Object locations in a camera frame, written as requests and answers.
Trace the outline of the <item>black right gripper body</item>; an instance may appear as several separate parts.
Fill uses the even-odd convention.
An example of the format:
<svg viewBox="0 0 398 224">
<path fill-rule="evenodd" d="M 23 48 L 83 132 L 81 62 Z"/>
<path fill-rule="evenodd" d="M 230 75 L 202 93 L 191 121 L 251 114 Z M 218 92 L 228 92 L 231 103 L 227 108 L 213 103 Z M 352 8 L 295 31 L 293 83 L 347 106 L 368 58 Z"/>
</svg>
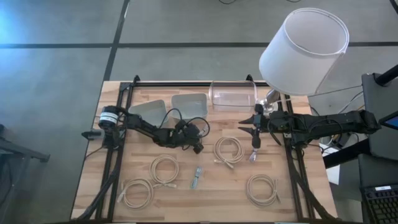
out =
<svg viewBox="0 0 398 224">
<path fill-rule="evenodd" d="M 253 125 L 252 131 L 252 147 L 259 149 L 261 147 L 261 139 L 259 137 L 261 132 L 267 131 L 267 118 L 264 116 L 264 108 L 261 104 L 254 106 Z"/>
</svg>

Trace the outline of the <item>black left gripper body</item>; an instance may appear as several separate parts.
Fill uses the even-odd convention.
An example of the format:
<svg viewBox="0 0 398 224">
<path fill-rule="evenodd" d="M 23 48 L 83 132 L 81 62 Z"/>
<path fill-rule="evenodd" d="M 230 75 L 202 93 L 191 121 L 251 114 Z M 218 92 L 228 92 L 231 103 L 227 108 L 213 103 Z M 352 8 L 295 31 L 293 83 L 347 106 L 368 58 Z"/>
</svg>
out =
<svg viewBox="0 0 398 224">
<path fill-rule="evenodd" d="M 182 147 L 183 150 L 186 150 L 185 146 L 192 146 L 195 154 L 201 153 L 203 144 L 201 143 L 200 129 L 193 123 L 179 121 L 175 125 L 174 144 L 176 147 Z"/>
</svg>

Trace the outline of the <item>grey plastic bin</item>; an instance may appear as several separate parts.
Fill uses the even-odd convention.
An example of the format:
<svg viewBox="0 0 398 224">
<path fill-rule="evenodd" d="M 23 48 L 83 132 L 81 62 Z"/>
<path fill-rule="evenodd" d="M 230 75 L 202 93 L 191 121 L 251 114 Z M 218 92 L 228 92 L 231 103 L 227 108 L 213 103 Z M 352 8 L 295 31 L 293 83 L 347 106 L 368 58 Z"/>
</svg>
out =
<svg viewBox="0 0 398 224">
<path fill-rule="evenodd" d="M 207 95 L 204 93 L 173 95 L 170 105 L 180 111 L 185 121 L 195 117 L 206 118 L 208 115 Z"/>
<path fill-rule="evenodd" d="M 128 109 L 128 112 L 141 115 L 143 120 L 157 127 L 161 124 L 166 124 L 169 120 L 164 100 L 133 105 Z"/>
</svg>

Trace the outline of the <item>clear plastic container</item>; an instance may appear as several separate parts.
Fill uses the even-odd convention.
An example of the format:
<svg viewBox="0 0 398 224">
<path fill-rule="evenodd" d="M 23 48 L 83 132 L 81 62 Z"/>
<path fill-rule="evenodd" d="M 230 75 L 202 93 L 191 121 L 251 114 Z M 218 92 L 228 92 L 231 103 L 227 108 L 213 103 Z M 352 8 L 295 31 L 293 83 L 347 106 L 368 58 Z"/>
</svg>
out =
<svg viewBox="0 0 398 224">
<path fill-rule="evenodd" d="M 209 97 L 215 111 L 253 113 L 257 87 L 252 81 L 213 81 Z"/>
</svg>

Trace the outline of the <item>white lamp shade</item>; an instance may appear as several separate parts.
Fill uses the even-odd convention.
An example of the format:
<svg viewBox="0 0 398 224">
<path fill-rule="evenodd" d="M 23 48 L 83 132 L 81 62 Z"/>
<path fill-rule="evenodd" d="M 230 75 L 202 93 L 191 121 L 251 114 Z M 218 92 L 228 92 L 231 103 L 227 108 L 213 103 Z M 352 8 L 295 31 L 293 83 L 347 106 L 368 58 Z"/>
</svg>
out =
<svg viewBox="0 0 398 224">
<path fill-rule="evenodd" d="M 349 44 L 345 23 L 317 8 L 300 8 L 286 18 L 259 59 L 262 78 L 295 96 L 315 94 Z"/>
</svg>

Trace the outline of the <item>white paper sheet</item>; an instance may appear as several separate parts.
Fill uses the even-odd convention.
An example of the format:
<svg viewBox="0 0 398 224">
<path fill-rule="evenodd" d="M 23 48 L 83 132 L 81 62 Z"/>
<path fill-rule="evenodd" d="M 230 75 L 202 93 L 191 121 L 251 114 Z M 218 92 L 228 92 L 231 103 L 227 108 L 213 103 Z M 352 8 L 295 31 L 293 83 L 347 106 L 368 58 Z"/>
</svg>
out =
<svg viewBox="0 0 398 224">
<path fill-rule="evenodd" d="M 329 154 L 332 154 L 334 152 L 337 152 L 338 150 L 335 149 L 334 147 L 325 149 L 324 152 L 322 153 L 322 156 L 328 156 Z M 328 177 L 328 181 L 331 184 L 339 185 L 339 179 L 340 179 L 340 165 L 331 167 L 331 168 L 326 168 L 326 174 Z"/>
</svg>

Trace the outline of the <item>black desk bar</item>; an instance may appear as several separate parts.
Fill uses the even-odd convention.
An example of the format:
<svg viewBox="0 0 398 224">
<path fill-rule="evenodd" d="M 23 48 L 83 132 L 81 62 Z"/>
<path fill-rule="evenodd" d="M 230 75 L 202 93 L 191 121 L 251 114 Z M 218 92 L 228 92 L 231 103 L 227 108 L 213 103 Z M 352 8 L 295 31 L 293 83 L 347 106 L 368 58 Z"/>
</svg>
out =
<svg viewBox="0 0 398 224">
<path fill-rule="evenodd" d="M 370 149 L 368 146 L 351 146 L 337 152 L 333 152 L 323 158 L 326 169 L 338 166 L 345 162 L 356 159 L 360 154 L 370 155 Z"/>
</svg>

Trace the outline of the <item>grey cart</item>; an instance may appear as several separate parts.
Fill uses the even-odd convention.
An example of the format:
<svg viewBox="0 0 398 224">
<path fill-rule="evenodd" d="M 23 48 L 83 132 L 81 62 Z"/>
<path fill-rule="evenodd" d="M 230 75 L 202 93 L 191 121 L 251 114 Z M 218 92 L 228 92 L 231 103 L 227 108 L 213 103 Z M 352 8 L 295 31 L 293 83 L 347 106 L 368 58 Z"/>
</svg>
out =
<svg viewBox="0 0 398 224">
<path fill-rule="evenodd" d="M 380 86 L 373 75 L 361 76 L 365 109 L 374 114 L 377 121 L 398 111 L 398 78 L 388 86 Z M 385 159 L 398 161 L 398 130 L 382 127 L 370 134 L 369 147 L 371 154 Z"/>
</svg>

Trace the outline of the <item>tablet screen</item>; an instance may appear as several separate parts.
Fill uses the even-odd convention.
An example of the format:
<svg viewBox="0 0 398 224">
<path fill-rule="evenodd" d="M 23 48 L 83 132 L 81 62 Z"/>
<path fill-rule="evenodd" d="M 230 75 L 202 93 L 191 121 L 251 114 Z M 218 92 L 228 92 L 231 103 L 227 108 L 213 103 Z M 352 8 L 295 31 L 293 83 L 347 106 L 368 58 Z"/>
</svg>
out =
<svg viewBox="0 0 398 224">
<path fill-rule="evenodd" d="M 382 126 L 398 130 L 398 111 L 381 118 L 379 123 Z"/>
</svg>

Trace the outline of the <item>black pole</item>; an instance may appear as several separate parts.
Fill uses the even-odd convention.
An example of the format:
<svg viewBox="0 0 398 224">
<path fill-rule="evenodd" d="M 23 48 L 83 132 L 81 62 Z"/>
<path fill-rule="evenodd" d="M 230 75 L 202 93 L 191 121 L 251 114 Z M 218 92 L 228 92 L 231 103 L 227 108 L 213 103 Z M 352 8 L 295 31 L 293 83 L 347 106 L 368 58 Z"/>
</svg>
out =
<svg viewBox="0 0 398 224">
<path fill-rule="evenodd" d="M 373 74 L 374 81 L 379 85 L 379 86 L 388 86 L 393 79 L 398 77 L 398 64 L 395 65 L 394 67 L 390 68 L 388 71 L 386 71 L 383 74 L 380 73 L 374 73 Z"/>
</svg>

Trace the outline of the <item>black keyboard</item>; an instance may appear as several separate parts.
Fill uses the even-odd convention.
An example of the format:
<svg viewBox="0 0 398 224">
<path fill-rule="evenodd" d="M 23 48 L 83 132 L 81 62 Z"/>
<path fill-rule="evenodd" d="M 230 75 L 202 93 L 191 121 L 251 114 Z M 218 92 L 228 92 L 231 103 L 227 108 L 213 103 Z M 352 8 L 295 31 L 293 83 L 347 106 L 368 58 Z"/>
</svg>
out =
<svg viewBox="0 0 398 224">
<path fill-rule="evenodd" d="M 398 184 L 361 188 L 372 224 L 398 224 Z"/>
</svg>

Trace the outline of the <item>black side furniture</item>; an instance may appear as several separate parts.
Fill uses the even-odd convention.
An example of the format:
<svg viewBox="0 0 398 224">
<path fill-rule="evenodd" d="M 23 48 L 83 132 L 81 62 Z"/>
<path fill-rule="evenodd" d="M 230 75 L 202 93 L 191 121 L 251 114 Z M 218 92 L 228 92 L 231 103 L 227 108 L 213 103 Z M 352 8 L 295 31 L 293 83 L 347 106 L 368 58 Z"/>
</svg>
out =
<svg viewBox="0 0 398 224">
<path fill-rule="evenodd" d="M 48 162 L 50 155 L 44 154 L 13 142 L 4 135 L 6 128 L 0 124 L 0 224 L 4 223 L 16 190 L 31 159 Z"/>
</svg>

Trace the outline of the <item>black aluminium table frame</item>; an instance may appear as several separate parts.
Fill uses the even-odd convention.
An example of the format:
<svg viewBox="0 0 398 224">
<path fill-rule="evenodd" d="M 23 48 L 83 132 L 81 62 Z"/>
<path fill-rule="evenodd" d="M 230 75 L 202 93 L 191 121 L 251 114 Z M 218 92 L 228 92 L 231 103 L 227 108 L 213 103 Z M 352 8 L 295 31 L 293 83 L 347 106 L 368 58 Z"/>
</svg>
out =
<svg viewBox="0 0 398 224">
<path fill-rule="evenodd" d="M 210 134 L 203 138 L 204 150 L 195 154 L 192 149 L 186 151 L 159 147 L 141 133 L 127 130 L 126 143 L 121 159 L 118 151 L 106 152 L 102 149 L 92 154 L 83 163 L 81 179 L 71 214 L 72 224 L 97 223 L 140 223 L 140 222 L 296 222 L 298 217 L 308 217 L 306 200 L 299 186 L 292 190 L 290 183 L 287 154 L 278 146 L 269 134 L 261 134 L 261 149 L 254 163 L 248 161 L 251 153 L 251 136 L 238 129 L 238 121 L 244 120 L 252 113 L 234 113 L 213 111 L 208 96 L 211 82 L 149 82 L 141 81 L 104 82 L 98 100 L 96 115 L 102 107 L 121 105 L 129 108 L 130 104 L 138 105 L 154 100 L 164 100 L 167 109 L 171 107 L 174 95 L 204 93 L 208 100 Z M 214 162 L 213 145 L 223 136 L 232 136 L 240 140 L 245 148 L 243 160 L 230 169 L 225 164 Z M 161 186 L 154 189 L 153 201 L 146 208 L 133 210 L 123 201 L 117 202 L 121 193 L 120 184 L 125 180 L 143 178 L 155 184 L 150 177 L 150 163 L 158 156 L 168 154 L 178 161 L 180 172 L 173 181 L 176 188 Z M 77 220 L 100 191 L 102 178 L 108 175 L 116 160 L 121 161 L 120 180 L 115 180 L 104 196 L 99 211 L 90 220 Z M 325 208 L 337 217 L 335 203 L 331 194 L 322 154 L 319 147 L 309 146 L 305 149 L 303 162 L 291 160 L 297 169 L 306 169 L 311 191 Z M 197 166 L 202 166 L 196 189 L 190 189 L 191 181 Z M 246 197 L 245 186 L 248 178 L 256 174 L 266 174 L 277 179 L 279 202 L 266 208 L 257 208 Z"/>
</svg>

